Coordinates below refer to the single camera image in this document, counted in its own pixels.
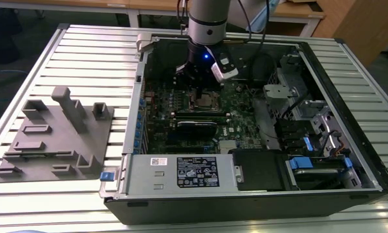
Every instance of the green circuit board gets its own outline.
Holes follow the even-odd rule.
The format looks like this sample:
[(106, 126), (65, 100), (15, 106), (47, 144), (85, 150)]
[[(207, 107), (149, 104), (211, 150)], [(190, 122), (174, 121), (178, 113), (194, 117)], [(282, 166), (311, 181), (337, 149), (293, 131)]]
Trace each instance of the green circuit board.
[[(262, 148), (257, 128), (253, 94), (238, 82), (226, 83), (221, 91), (174, 90), (165, 84), (149, 87), (149, 153), (221, 153), (219, 141), (235, 140), (238, 148)], [(207, 113), (215, 116), (193, 116)], [(170, 132), (179, 121), (215, 122), (217, 134), (210, 140), (170, 141)]]

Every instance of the slotted metal surface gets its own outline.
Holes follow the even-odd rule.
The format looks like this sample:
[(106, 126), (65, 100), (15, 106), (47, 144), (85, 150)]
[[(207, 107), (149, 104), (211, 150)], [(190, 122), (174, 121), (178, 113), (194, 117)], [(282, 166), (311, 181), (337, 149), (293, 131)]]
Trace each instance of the slotted metal surface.
[[(54, 36), (40, 58), (27, 93), (22, 92), (15, 111), (8, 111), (0, 129), (0, 163), (10, 148), (24, 114), (20, 105), (27, 99), (51, 99), (55, 86), (71, 87), (73, 96), (83, 105), (106, 102), (115, 107), (115, 120), (109, 140), (105, 165), (119, 166), (130, 97), (138, 59), (135, 41), (142, 32), (178, 34), (179, 31), (126, 29), (71, 25)], [(229, 36), (247, 35), (230, 33)], [(269, 36), (273, 40), (302, 41), (302, 38)], [(350, 52), (333, 39), (306, 39), (347, 102), (361, 126), (388, 168), (388, 98), (374, 80), (363, 73)], [(44, 232), (388, 232), (388, 200), (355, 206), (330, 217), (275, 219), (190, 225), (126, 226), (107, 210), (99, 197), (101, 181), (61, 181), (0, 184), (0, 232), (38, 230)], [(115, 189), (115, 183), (107, 185)]]

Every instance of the power supply label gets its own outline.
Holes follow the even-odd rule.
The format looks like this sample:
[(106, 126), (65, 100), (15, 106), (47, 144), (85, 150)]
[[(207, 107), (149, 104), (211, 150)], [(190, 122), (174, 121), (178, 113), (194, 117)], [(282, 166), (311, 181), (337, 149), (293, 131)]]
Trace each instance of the power supply label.
[(178, 157), (177, 175), (181, 188), (219, 187), (217, 157)]

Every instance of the wooden cabinet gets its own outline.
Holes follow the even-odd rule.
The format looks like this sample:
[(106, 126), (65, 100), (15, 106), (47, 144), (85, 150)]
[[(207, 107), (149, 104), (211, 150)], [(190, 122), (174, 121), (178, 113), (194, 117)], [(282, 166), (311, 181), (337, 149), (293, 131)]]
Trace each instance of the wooden cabinet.
[(342, 38), (369, 66), (388, 45), (388, 0), (318, 0), (326, 18), (314, 37)]

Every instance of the wire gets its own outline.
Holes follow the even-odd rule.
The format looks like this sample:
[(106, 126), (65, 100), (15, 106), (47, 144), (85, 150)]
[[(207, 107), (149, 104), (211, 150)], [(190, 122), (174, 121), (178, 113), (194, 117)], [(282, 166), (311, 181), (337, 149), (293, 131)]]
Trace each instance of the wire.
[(249, 69), (249, 77), (250, 77), (250, 80), (253, 80), (254, 76), (253, 76), (253, 71), (254, 71), (254, 66), (255, 66), (255, 62), (257, 62), (257, 58), (258, 58), (258, 55), (261, 53), (261, 50), (262, 50), (262, 47), (263, 47), (263, 43), (265, 43), (265, 39), (266, 39), (266, 32), (267, 32), (267, 25), (270, 23), (270, 14), (271, 14), (271, 6), (270, 6), (270, 0), (266, 0), (266, 27), (263, 29), (263, 32), (262, 32), (262, 40), (261, 40), (261, 43), (259, 43), (259, 46), (258, 46), (258, 49), (257, 49), (257, 52), (254, 54), (254, 56), (251, 57), (251, 60), (250, 60), (250, 69)]
[(0, 70), (0, 73), (3, 73), (3, 72), (18, 72), (18, 73), (28, 74), (26, 71), (23, 71), (23, 70), (16, 70), (16, 69), (4, 69), (4, 70)]
[(253, 27), (251, 27), (251, 20), (249, 19), (249, 16), (247, 16), (247, 13), (246, 13), (246, 9), (245, 9), (245, 6), (243, 6), (243, 3), (241, 0), (238, 0), (239, 2), (239, 5), (241, 5), (241, 8), (242, 8), (242, 11), (245, 13), (245, 17), (246, 17), (246, 21), (247, 21), (247, 26), (249, 26), (249, 39), (245, 40), (245, 43), (249, 43), (251, 40), (253, 40)]
[(186, 17), (189, 17), (189, 1), (190, 0), (186, 0)]
[(337, 137), (338, 142), (342, 144), (338, 148), (338, 150), (334, 153), (334, 156), (339, 155), (339, 153), (343, 151), (343, 149), (346, 148), (346, 144), (345, 142), (341, 140), (341, 137)]
[(181, 17), (181, 4), (182, 4), (182, 0), (179, 0), (177, 2), (177, 19), (179, 20), (179, 23), (182, 24), (183, 23), (183, 19)]
[(323, 142), (323, 146), (322, 146), (322, 149), (319, 150), (319, 155), (318, 157), (322, 157), (323, 153), (325, 153), (325, 148), (326, 148), (326, 144), (329, 143), (329, 138), (331, 137), (331, 135), (338, 132), (338, 130), (331, 130), (331, 132), (329, 133), (326, 139), (325, 139), (325, 142)]
[(294, 110), (294, 108), (305, 101), (305, 99), (307, 98), (309, 95), (310, 95), (310, 91), (307, 90), (306, 93), (298, 98), (295, 103), (283, 112), (281, 119), (283, 119), (286, 114), (289, 114)]

